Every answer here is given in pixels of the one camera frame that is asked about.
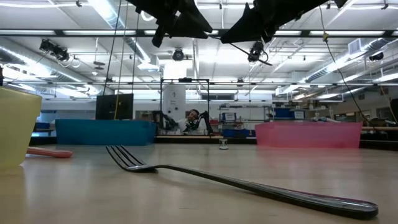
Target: fork handle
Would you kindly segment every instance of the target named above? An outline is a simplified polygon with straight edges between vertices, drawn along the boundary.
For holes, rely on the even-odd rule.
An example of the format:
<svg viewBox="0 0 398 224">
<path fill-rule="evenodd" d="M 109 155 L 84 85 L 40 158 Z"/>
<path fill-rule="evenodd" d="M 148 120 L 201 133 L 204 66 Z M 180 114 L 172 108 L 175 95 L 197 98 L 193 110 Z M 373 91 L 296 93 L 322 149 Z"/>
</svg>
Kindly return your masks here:
<svg viewBox="0 0 398 224">
<path fill-rule="evenodd" d="M 339 198 L 327 195 L 311 194 L 295 190 L 282 189 L 263 184 L 257 184 L 244 180 L 238 180 L 221 175 L 211 174 L 199 170 L 189 169 L 175 165 L 159 165 L 154 168 L 171 169 L 198 177 L 214 180 L 240 189 L 254 192 L 262 197 L 278 200 L 305 208 L 311 208 L 321 212 L 327 212 L 349 218 L 368 220 L 375 217 L 378 206 L 371 202 L 349 198 Z"/>
</svg>

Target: red object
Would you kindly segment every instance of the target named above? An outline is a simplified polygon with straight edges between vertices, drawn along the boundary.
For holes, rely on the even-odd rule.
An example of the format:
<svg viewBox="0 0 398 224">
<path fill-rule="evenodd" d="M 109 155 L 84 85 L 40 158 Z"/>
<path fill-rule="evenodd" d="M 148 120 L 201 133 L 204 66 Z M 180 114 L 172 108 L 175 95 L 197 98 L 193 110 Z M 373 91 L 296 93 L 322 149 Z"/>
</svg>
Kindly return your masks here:
<svg viewBox="0 0 398 224">
<path fill-rule="evenodd" d="M 71 151 L 42 149 L 36 147 L 28 147 L 27 153 L 40 156 L 52 156 L 56 158 L 71 158 L 73 155 L 73 152 Z"/>
<path fill-rule="evenodd" d="M 359 148 L 362 123 L 286 123 L 256 125 L 257 145 L 289 148 Z"/>
</svg>

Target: fork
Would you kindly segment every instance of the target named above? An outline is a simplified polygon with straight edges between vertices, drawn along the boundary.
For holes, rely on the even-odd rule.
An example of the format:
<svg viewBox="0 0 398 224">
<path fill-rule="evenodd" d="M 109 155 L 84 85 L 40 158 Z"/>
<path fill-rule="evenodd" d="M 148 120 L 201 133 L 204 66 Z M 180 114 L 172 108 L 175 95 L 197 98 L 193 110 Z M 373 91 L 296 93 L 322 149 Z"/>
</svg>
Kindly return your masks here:
<svg viewBox="0 0 398 224">
<path fill-rule="evenodd" d="M 378 206 L 371 202 L 283 189 L 175 165 L 152 166 L 133 156 L 124 146 L 106 146 L 106 150 L 117 165 L 128 172 L 154 172 L 159 168 L 176 170 L 248 190 L 261 197 L 359 220 L 372 219 L 379 213 Z"/>
</svg>

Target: yellow cup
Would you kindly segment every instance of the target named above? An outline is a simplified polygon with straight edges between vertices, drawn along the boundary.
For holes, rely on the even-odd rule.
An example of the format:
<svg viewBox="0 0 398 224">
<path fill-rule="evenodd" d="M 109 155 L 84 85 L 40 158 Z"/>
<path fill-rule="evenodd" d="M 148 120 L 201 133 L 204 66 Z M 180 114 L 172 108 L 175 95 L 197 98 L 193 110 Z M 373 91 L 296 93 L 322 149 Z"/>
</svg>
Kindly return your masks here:
<svg viewBox="0 0 398 224">
<path fill-rule="evenodd" d="M 24 161 L 41 105 L 41 96 L 0 87 L 0 169 Z"/>
</svg>

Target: pink bin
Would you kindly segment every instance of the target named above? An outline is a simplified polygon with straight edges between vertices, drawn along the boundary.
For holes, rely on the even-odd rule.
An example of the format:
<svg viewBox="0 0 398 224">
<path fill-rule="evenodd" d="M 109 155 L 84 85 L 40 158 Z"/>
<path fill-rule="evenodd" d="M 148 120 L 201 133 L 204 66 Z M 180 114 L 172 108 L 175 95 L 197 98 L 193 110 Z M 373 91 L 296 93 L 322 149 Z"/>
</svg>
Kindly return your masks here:
<svg viewBox="0 0 398 224">
<path fill-rule="evenodd" d="M 357 149 L 362 123 L 269 122 L 256 125 L 257 145 Z"/>
</svg>

